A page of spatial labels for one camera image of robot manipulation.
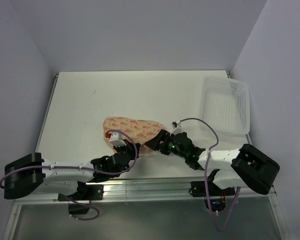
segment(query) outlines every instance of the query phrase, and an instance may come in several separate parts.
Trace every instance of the purple cable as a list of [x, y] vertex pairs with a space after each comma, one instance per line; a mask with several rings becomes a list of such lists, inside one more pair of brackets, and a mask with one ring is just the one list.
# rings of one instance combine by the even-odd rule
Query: purple cable
[[[122, 135], [124, 135], [128, 140], [130, 140], [130, 142], [132, 143], [133, 147], [134, 147], [134, 152], [135, 152], [135, 155], [134, 155], [134, 160], [131, 164], [130, 167], [128, 167], [126, 170], [123, 170], [123, 171], [119, 171], [119, 172], [107, 172], [107, 171], [101, 171], [101, 170], [98, 170], [98, 169], [94, 169], [94, 168], [90, 168], [90, 167], [82, 167], [81, 169], [84, 169], [84, 170], [88, 170], [88, 171], [92, 171], [92, 172], [96, 172], [96, 173], [99, 173], [99, 174], [106, 174], [106, 175], [118, 175], [118, 174], [123, 174], [123, 173], [126, 173], [128, 172], [130, 169], [132, 169], [132, 167], [136, 164], [137, 162], [137, 159], [138, 159], [138, 149], [137, 149], [137, 146], [134, 142], [134, 140], [129, 137], [129, 135], [127, 135], [126, 133], [124, 133], [123, 131], [121, 130], [116, 130], [116, 129], [110, 129], [108, 131], [106, 131], [105, 134], [108, 134], [109, 132], [116, 132], [116, 133], [120, 133]], [[75, 169], [75, 170], [79, 170], [79, 167], [78, 166], [54, 166], [53, 168], [55, 169]], [[19, 172], [22, 172], [22, 171], [26, 171], [26, 170], [33, 170], [33, 169], [51, 169], [51, 166], [26, 166], [26, 167], [22, 167], [22, 168], [19, 168], [17, 170], [13, 170], [11, 172], [9, 172], [8, 174], [4, 175], [1, 179], [0, 179], [0, 188], [2, 189], [5, 189], [5, 187], [2, 185], [3, 181], [5, 179], [7, 179], [8, 177], [10, 177], [11, 175], [13, 174], [16, 174], [16, 173], [19, 173]], [[90, 205], [86, 205], [86, 204], [83, 204], [83, 203], [80, 203], [78, 201], [75, 201], [75, 200], [72, 200], [70, 199], [69, 197], [65, 196], [65, 198], [68, 200], [68, 201], [71, 201], [75, 204], [78, 204], [80, 206], [83, 206], [83, 207], [89, 207], [91, 209], [94, 209], [96, 210], [97, 212], [97, 215], [94, 216], [94, 217], [91, 217], [91, 218], [80, 218], [80, 217], [77, 217], [77, 216], [74, 216], [72, 215], [73, 218], [75, 219], [78, 219], [78, 220], [82, 220], [82, 221], [88, 221], [88, 220], [93, 220], [93, 219], [96, 219], [99, 214], [100, 214], [100, 211], [94, 207], [94, 206], [90, 206]]]
[[235, 204], [237, 202], [237, 199], [239, 197], [239, 193], [240, 193], [241, 187], [237, 187], [236, 188], [236, 192], [235, 192], [234, 198], [233, 198], [233, 200], [231, 202], [231, 205], [227, 209], [221, 211], [221, 212], [224, 212], [226, 210], [229, 210], [229, 213], [228, 213], [228, 215], [226, 217], [224, 225], [222, 227], [219, 227], [218, 223], [217, 223], [216, 215], [212, 212], [211, 202], [210, 202], [210, 195], [209, 195], [209, 189], [208, 189], [208, 163], [209, 163], [209, 160], [211, 158], [211, 149], [213, 149], [215, 146], [217, 146], [219, 144], [219, 137], [218, 137], [216, 131], [213, 130], [213, 128], [208, 123], [206, 123], [205, 121], [203, 121], [203, 120], [201, 120], [199, 118], [189, 117], [189, 118], [185, 118], [185, 119], [180, 120], [180, 122], [184, 122], [184, 121], [187, 121], [187, 120], [197, 120], [197, 121], [205, 124], [213, 132], [213, 134], [215, 135], [215, 138], [216, 138], [216, 143], [213, 144], [208, 149], [208, 156], [207, 156], [207, 159], [206, 159], [206, 162], [205, 162], [205, 165], [204, 165], [204, 187], [205, 187], [205, 194], [206, 194], [206, 199], [207, 199], [207, 203], [208, 203], [209, 213], [210, 213], [210, 215], [212, 217], [213, 224], [214, 224], [215, 228], [219, 232], [223, 232], [227, 228], [227, 225], [228, 225], [228, 222], [229, 222], [232, 210], [233, 210], [233, 208], [234, 208], [234, 206], [235, 206]]

